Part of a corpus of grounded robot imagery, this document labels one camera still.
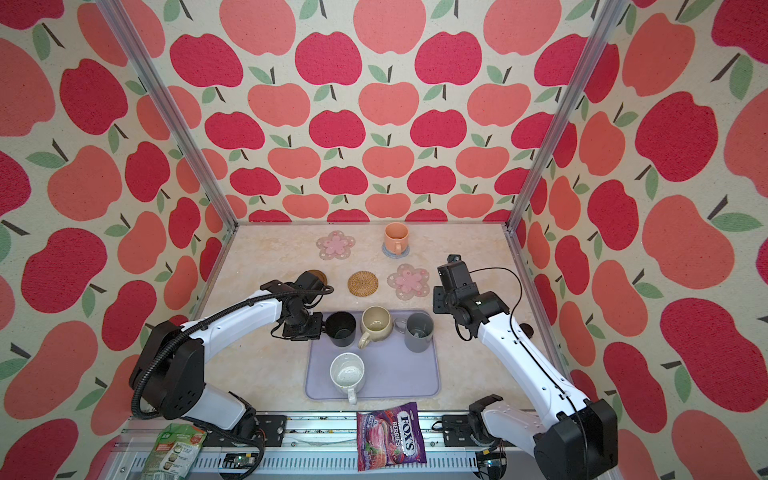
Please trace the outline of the brown wooden round coaster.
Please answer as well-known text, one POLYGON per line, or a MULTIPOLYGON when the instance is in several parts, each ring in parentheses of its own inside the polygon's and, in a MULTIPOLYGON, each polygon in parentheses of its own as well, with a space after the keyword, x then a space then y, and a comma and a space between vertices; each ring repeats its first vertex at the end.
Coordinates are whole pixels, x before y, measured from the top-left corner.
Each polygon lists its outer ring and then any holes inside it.
POLYGON ((315 277, 317 277, 323 284, 328 285, 327 276, 322 271, 317 270, 317 269, 311 269, 311 270, 309 270, 309 273, 311 273, 315 277))

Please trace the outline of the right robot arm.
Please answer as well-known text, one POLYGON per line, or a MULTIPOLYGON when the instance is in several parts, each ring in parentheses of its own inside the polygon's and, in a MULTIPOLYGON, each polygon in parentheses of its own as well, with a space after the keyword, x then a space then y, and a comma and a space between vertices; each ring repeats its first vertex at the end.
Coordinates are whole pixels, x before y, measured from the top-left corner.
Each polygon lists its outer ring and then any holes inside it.
POLYGON ((592 401, 565 379, 496 293, 436 286, 433 312, 450 314, 466 326, 498 357, 536 411, 526 413, 496 394, 475 401, 468 422, 476 443, 511 443, 532 456, 547 479, 595 479, 618 465, 614 409, 604 400, 592 401))

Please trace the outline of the black mug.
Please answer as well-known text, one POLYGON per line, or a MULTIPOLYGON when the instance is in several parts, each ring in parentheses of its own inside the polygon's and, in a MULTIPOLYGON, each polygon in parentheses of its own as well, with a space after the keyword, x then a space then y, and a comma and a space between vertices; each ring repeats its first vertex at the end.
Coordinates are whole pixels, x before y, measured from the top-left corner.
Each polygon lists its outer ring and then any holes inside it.
POLYGON ((357 322, 351 313, 346 311, 335 312, 324 323, 325 332, 335 346, 345 348, 354 342, 357 322))

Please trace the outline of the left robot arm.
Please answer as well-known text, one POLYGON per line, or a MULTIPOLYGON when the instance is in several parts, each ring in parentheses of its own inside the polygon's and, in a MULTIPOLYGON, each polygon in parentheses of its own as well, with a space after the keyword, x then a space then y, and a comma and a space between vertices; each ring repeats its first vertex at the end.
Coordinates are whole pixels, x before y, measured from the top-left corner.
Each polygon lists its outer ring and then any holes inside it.
POLYGON ((272 280, 253 295, 180 326, 155 326, 129 378, 135 419, 182 419, 238 444, 259 445, 256 410, 238 395, 205 380, 207 362, 253 331, 270 326, 279 340, 317 340, 323 315, 312 308, 334 292, 310 271, 293 282, 272 280))

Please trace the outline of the pink flower coaster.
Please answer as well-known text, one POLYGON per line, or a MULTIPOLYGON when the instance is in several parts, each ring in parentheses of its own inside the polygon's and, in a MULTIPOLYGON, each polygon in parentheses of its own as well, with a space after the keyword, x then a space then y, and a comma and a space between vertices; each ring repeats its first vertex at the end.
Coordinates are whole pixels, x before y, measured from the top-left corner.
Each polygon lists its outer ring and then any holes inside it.
POLYGON ((395 273, 387 277, 387 284, 394 289, 399 300, 409 301, 414 297, 423 298, 429 295, 429 278, 430 274, 426 269, 401 264, 395 273))
POLYGON ((354 237, 347 236, 340 230, 334 230, 316 241, 319 257, 322 260, 345 260, 351 256, 351 250, 355 244, 354 237))

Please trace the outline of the grey woven round coaster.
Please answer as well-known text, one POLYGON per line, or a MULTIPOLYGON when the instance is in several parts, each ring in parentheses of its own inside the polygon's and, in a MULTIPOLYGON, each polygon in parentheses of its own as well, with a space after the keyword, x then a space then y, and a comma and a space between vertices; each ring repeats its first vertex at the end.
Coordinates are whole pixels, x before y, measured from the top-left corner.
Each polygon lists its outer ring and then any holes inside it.
POLYGON ((404 250, 402 250, 400 253, 390 251, 387 248, 386 244, 382 244, 382 252, 385 256, 392 259, 402 259, 407 257, 410 254, 410 247, 406 247, 404 250))

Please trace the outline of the cream beige mug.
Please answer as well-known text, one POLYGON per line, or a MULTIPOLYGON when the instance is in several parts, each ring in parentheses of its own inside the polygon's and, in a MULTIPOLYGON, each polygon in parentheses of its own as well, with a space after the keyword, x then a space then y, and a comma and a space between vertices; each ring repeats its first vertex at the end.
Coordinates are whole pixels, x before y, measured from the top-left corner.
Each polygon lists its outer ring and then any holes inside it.
POLYGON ((358 348, 364 349, 372 342, 385 340, 393 330, 393 319, 390 312, 381 306, 367 308, 361 317, 362 335, 358 348))

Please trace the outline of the woven rattan round coaster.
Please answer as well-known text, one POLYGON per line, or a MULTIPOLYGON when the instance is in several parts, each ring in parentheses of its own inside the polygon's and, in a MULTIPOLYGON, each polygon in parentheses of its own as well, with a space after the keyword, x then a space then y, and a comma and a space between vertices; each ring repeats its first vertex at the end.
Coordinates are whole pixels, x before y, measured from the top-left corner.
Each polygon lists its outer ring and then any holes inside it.
POLYGON ((349 277, 347 287, 353 296, 368 297, 378 290, 379 281, 370 271, 358 271, 349 277))

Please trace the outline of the peach orange mug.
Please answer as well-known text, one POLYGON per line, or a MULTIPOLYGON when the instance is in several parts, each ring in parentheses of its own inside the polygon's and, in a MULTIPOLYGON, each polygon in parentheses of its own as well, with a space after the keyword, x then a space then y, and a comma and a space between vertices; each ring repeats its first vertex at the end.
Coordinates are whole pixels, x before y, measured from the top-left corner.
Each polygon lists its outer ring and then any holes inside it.
POLYGON ((390 251, 400 253, 408 247, 409 230, 408 227, 399 222, 393 222, 385 227, 384 244, 390 251))

